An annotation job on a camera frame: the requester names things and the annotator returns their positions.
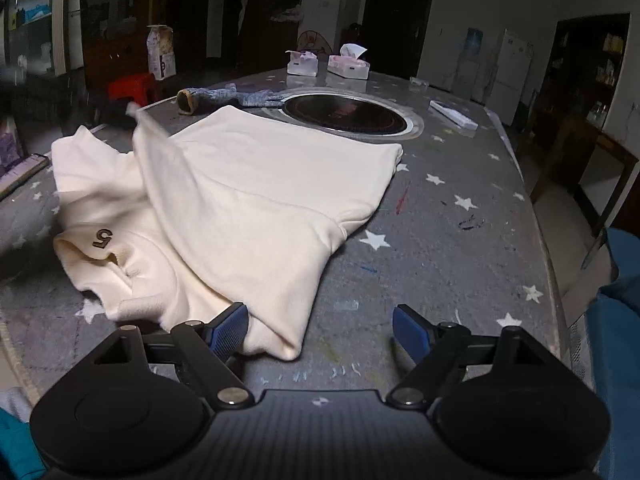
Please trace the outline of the cream white sweatshirt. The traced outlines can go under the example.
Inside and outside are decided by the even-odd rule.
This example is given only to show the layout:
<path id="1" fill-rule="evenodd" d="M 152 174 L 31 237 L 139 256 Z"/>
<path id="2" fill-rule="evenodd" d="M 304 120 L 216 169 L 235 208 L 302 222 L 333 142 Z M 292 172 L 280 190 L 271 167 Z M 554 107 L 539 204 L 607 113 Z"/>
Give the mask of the cream white sweatshirt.
<path id="1" fill-rule="evenodd" d="M 54 251 L 110 320 L 170 330 L 242 302 L 243 352 L 292 361 L 326 264 L 378 209 L 402 148 L 226 106 L 176 134 L 139 112 L 127 153 L 79 128 L 51 154 Z"/>

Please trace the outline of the blue sofa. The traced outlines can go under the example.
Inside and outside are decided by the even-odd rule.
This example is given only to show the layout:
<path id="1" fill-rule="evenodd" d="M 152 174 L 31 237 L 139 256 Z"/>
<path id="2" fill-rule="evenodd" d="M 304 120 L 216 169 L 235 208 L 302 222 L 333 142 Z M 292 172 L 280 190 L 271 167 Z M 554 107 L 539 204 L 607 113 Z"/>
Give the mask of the blue sofa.
<path id="1" fill-rule="evenodd" d="M 609 229 L 613 266 L 585 313 L 570 328 L 576 375 L 604 402 L 611 417 L 598 463 L 603 479 L 639 477 L 639 239 Z"/>

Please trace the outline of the white remote control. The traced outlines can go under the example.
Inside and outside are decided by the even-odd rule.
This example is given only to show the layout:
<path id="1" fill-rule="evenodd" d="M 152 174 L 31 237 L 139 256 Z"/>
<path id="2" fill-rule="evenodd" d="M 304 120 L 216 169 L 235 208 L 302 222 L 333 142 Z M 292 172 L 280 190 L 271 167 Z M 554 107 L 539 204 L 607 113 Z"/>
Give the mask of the white remote control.
<path id="1" fill-rule="evenodd" d="M 466 117 L 465 114 L 458 112 L 454 108 L 448 107 L 437 101 L 431 101 L 430 107 L 433 110 L 436 110 L 437 113 L 445 116 L 448 120 L 450 120 L 450 122 L 453 122 L 461 129 L 475 131 L 478 128 L 478 125 L 476 122 L 474 122 L 474 120 Z"/>

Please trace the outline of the blue grey knitted sock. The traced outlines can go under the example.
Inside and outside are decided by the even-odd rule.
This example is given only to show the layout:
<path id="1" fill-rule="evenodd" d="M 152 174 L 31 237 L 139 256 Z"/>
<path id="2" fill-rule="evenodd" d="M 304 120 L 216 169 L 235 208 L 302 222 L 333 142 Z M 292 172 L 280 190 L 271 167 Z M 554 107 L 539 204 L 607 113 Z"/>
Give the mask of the blue grey knitted sock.
<path id="1" fill-rule="evenodd" d="M 179 112 L 189 116 L 211 113 L 227 105 L 239 108 L 279 108 L 283 101 L 284 97 L 279 92 L 244 92 L 239 91 L 235 84 L 217 89 L 185 88 L 176 95 Z"/>

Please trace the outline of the round black induction cooktop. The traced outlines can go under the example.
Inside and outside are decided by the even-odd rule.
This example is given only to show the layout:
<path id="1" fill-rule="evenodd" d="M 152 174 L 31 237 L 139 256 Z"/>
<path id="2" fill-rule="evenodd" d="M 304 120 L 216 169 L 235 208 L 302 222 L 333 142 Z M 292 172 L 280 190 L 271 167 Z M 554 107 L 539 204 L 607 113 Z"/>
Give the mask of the round black induction cooktop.
<path id="1" fill-rule="evenodd" d="M 408 122 L 401 114 L 383 105 L 351 96 L 292 96 L 283 102 L 282 110 L 307 124 L 372 136 L 390 136 L 402 133 L 408 127 Z"/>

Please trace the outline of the dark wooden side table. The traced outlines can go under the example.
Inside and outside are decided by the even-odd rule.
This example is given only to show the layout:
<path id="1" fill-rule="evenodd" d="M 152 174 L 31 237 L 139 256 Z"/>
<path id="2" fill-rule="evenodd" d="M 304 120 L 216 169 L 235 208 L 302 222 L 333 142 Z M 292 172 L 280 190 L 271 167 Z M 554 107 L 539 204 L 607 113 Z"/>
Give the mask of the dark wooden side table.
<path id="1" fill-rule="evenodd" d="M 615 169 L 620 170 L 614 188 L 601 212 L 597 211 L 584 188 L 588 168 L 597 161 L 597 154 L 600 152 L 612 159 Z M 591 234 L 597 236 L 604 229 L 606 220 L 622 197 L 632 170 L 638 162 L 638 157 L 628 151 L 623 144 L 590 122 L 567 118 L 561 122 L 550 156 L 529 198 L 534 204 L 541 198 L 549 184 L 559 185 L 577 204 L 589 224 Z"/>

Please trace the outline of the red plastic stool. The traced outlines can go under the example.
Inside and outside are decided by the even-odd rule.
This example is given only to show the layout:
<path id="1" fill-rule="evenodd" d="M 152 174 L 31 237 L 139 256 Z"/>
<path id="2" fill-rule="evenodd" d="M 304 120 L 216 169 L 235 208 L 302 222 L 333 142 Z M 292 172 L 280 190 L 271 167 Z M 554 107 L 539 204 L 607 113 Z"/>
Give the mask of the red plastic stool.
<path id="1" fill-rule="evenodd" d="M 160 86 L 153 74 L 135 74 L 118 78 L 107 86 L 110 101 L 130 99 L 140 106 L 147 106 L 160 99 Z"/>

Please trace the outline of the water dispenser with blue bottle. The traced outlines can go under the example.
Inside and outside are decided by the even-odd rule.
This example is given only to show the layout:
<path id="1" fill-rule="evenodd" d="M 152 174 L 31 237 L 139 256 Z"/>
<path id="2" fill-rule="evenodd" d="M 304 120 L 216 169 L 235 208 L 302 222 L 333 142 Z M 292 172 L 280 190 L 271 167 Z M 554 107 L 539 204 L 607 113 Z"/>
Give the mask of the water dispenser with blue bottle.
<path id="1" fill-rule="evenodd" d="M 461 99 L 472 98 L 475 81 L 480 70 L 480 51 L 482 50 L 484 32 L 477 28 L 469 28 L 463 48 L 459 54 L 454 82 L 451 91 Z"/>

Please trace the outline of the pink tissue box with tissue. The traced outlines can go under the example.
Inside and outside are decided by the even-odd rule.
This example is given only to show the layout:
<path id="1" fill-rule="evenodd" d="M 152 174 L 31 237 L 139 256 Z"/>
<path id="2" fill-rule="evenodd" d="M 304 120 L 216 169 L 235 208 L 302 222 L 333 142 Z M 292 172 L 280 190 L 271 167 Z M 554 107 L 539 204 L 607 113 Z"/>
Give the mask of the pink tissue box with tissue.
<path id="1" fill-rule="evenodd" d="M 338 55 L 330 55 L 328 72 L 346 79 L 367 80 L 370 64 L 361 57 L 367 48 L 359 44 L 343 44 Z"/>

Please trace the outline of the small pink tissue pack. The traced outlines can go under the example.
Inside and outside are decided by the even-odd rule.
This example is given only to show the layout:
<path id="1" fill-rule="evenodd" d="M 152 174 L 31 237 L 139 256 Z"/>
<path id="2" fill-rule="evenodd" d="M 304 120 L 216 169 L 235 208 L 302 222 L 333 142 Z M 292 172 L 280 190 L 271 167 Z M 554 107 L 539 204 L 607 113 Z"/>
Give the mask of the small pink tissue pack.
<path id="1" fill-rule="evenodd" d="M 315 77 L 318 75 L 319 62 L 317 55 L 310 51 L 288 50 L 290 60 L 286 72 L 292 76 Z"/>

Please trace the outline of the white refrigerator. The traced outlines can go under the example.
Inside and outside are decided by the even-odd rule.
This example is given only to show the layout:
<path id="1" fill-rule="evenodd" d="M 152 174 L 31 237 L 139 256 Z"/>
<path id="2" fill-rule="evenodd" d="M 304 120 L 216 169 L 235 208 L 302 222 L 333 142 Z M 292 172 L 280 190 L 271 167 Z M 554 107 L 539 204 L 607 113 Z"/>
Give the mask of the white refrigerator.
<path id="1" fill-rule="evenodd" d="M 485 102 L 508 126 L 520 104 L 533 57 L 532 44 L 510 30 L 501 33 L 491 58 Z"/>

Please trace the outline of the white paper bag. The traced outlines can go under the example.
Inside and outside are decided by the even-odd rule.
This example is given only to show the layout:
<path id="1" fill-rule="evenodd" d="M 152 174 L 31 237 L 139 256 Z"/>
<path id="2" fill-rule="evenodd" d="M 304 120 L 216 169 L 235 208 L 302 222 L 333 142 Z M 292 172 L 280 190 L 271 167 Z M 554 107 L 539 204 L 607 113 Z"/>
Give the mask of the white paper bag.
<path id="1" fill-rule="evenodd" d="M 146 37 L 149 72 L 157 81 L 175 76 L 174 31 L 166 25 L 150 25 Z"/>

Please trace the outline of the round patterned fan heater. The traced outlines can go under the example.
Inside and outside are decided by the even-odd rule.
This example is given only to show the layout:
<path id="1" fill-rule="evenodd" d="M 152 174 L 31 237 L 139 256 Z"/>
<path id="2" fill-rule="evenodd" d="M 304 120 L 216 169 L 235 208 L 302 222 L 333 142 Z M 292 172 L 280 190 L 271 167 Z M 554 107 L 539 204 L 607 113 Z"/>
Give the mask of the round patterned fan heater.
<path id="1" fill-rule="evenodd" d="M 332 47 L 320 32 L 304 30 L 297 39 L 297 50 L 311 52 L 317 58 L 327 58 L 332 54 Z"/>

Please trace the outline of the dark wooden display cabinet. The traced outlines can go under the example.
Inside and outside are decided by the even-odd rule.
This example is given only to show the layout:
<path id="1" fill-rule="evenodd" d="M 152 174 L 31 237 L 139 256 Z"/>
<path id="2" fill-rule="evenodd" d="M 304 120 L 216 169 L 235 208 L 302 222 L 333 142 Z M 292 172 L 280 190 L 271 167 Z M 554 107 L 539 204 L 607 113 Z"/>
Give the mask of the dark wooden display cabinet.
<path id="1" fill-rule="evenodd" d="M 1 64 L 43 77 L 144 70 L 151 0 L 1 0 Z"/>

